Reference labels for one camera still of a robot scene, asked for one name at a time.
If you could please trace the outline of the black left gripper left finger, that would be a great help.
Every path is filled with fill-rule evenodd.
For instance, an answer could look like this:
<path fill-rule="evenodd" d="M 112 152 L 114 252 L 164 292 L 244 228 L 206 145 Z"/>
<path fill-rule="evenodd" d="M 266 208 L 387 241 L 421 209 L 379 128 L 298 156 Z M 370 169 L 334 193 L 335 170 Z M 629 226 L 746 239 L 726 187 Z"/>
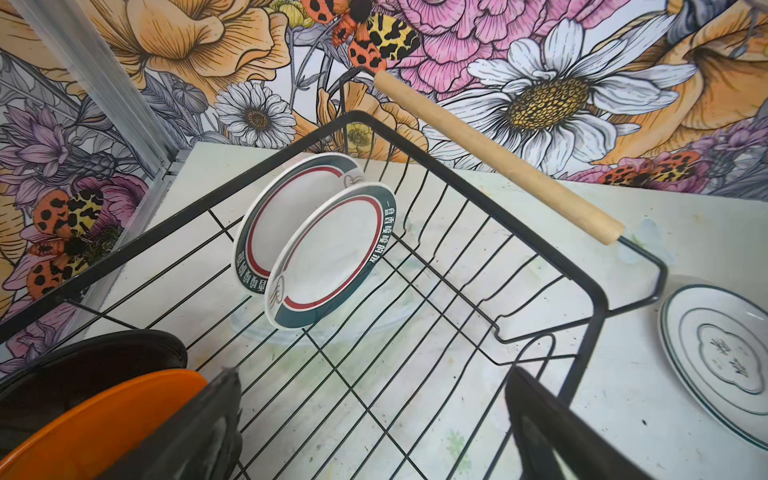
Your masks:
<path fill-rule="evenodd" d="M 242 450 L 240 400 L 239 374 L 228 368 L 99 477 L 230 478 Z"/>

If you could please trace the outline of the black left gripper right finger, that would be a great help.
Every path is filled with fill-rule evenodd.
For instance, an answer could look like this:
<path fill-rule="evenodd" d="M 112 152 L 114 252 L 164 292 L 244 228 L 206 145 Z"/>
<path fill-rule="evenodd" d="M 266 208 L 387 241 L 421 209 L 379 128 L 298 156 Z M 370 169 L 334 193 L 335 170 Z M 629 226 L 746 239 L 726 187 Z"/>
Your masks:
<path fill-rule="evenodd" d="M 651 477 L 576 416 L 525 369 L 510 369 L 505 402 L 524 479 Z"/>

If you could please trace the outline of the white green rimmed plate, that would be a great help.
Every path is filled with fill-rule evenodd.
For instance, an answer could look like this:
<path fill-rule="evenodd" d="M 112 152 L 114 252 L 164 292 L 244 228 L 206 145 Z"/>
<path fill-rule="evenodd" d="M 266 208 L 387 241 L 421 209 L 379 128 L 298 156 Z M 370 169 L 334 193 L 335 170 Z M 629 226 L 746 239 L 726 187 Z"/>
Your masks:
<path fill-rule="evenodd" d="M 767 311 L 721 287 L 692 284 L 664 300 L 662 349 L 696 402 L 734 435 L 767 449 Z"/>

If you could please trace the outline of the black wire dish rack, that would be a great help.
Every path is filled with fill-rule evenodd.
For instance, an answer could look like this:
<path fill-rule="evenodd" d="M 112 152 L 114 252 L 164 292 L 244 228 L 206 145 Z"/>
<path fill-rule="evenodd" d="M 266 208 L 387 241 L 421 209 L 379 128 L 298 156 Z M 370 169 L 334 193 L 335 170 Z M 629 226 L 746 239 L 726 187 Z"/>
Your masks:
<path fill-rule="evenodd" d="M 114 332 L 170 333 L 207 385 L 241 383 L 242 450 L 228 479 L 488 479 L 522 476 L 505 402 L 528 371 L 568 407 L 606 319 L 595 278 L 519 219 L 570 215 L 587 243 L 619 246 L 648 279 L 628 310 L 655 302 L 665 263 L 553 181 L 498 205 L 350 100 L 326 125 L 270 153 L 200 143 L 135 202 L 127 177 L 84 178 L 35 212 L 1 325 L 32 361 Z M 264 293 L 237 282 L 234 241 L 249 207 L 301 159 L 342 153 L 362 182 L 389 186 L 397 217 L 384 255 L 338 309 L 299 330 L 274 327 Z"/>

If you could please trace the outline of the green red rimmed plate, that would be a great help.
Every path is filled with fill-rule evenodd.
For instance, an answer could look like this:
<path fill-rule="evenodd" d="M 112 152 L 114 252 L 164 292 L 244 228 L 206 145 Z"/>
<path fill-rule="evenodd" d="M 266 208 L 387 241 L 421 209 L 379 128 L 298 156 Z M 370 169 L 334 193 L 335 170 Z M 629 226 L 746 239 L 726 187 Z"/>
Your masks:
<path fill-rule="evenodd" d="M 324 202 L 364 179 L 352 157 L 307 156 L 280 173 L 247 210 L 234 241 L 232 267 L 249 295 L 265 292 L 277 258 L 301 224 Z"/>
<path fill-rule="evenodd" d="M 338 309 L 384 255 L 397 217 L 393 190 L 361 182 L 318 207 L 278 255 L 264 313 L 281 330 L 310 327 Z"/>

